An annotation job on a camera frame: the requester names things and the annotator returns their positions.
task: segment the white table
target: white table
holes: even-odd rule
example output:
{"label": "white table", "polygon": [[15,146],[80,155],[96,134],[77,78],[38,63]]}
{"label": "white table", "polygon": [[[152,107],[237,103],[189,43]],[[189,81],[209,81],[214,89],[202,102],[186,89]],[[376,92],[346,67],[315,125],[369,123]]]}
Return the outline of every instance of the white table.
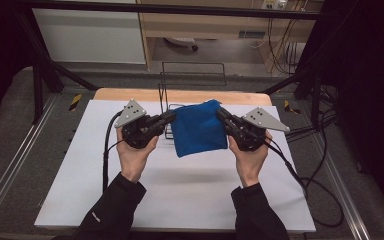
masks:
{"label": "white table", "polygon": [[[35,226],[49,229],[79,226],[102,193],[102,154],[109,120],[126,103],[106,100],[89,102]],[[160,114],[158,102],[139,101],[139,104],[150,115]],[[222,106],[238,116],[255,108],[252,105]],[[275,107],[263,108],[278,118]],[[284,133],[271,131],[271,134],[292,162]],[[113,131],[110,144],[115,141]],[[113,149],[109,159],[110,181],[119,171],[117,152]],[[157,148],[148,158],[140,181],[148,191],[135,212],[133,229],[234,231],[236,213],[230,193],[240,185],[240,181],[230,150],[178,158],[173,141],[162,135]],[[315,231],[301,187],[276,153],[269,153],[260,181],[271,207],[288,232]]]}

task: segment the blue cloth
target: blue cloth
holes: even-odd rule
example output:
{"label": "blue cloth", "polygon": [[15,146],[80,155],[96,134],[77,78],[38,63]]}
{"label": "blue cloth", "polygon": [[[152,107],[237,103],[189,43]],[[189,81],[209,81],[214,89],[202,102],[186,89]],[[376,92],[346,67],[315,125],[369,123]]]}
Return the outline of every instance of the blue cloth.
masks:
{"label": "blue cloth", "polygon": [[171,130],[178,157],[227,149],[226,132],[217,118],[219,108],[217,100],[210,100],[174,110],[176,119],[171,123]]}

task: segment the person's right hand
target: person's right hand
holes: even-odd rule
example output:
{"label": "person's right hand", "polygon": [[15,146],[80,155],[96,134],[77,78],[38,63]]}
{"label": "person's right hand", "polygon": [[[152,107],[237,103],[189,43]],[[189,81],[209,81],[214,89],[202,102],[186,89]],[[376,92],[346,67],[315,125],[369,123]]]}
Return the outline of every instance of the person's right hand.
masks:
{"label": "person's right hand", "polygon": [[[267,158],[269,148],[263,144],[253,152],[241,151],[232,136],[228,136],[228,139],[229,148],[236,157],[236,170],[238,171],[242,186],[248,187],[258,183],[258,175]],[[266,130],[266,142],[270,144],[271,139],[271,134]]]}
{"label": "person's right hand", "polygon": [[122,128],[117,130],[117,152],[121,165],[121,175],[133,183],[137,183],[145,169],[149,154],[156,148],[158,136],[151,139],[142,149],[136,149],[123,140]]}

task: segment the white cabinet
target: white cabinet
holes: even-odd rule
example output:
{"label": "white cabinet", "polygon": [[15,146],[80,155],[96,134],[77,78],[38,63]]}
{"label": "white cabinet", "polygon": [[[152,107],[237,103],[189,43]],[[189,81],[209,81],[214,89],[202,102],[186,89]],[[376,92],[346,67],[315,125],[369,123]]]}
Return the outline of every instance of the white cabinet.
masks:
{"label": "white cabinet", "polygon": [[[135,3],[134,0],[88,1]],[[137,13],[33,11],[55,61],[145,64]]]}

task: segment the person's left hand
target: person's left hand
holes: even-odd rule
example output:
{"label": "person's left hand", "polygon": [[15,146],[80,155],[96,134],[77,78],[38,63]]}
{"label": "person's left hand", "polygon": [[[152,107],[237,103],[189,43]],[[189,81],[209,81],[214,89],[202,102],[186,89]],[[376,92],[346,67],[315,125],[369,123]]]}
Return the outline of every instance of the person's left hand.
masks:
{"label": "person's left hand", "polygon": [[[117,142],[123,139],[122,128],[117,128]],[[133,183],[137,183],[145,169],[149,154],[156,148],[158,136],[152,138],[145,148],[130,147],[125,141],[117,144],[117,152],[121,165],[121,175]]]}

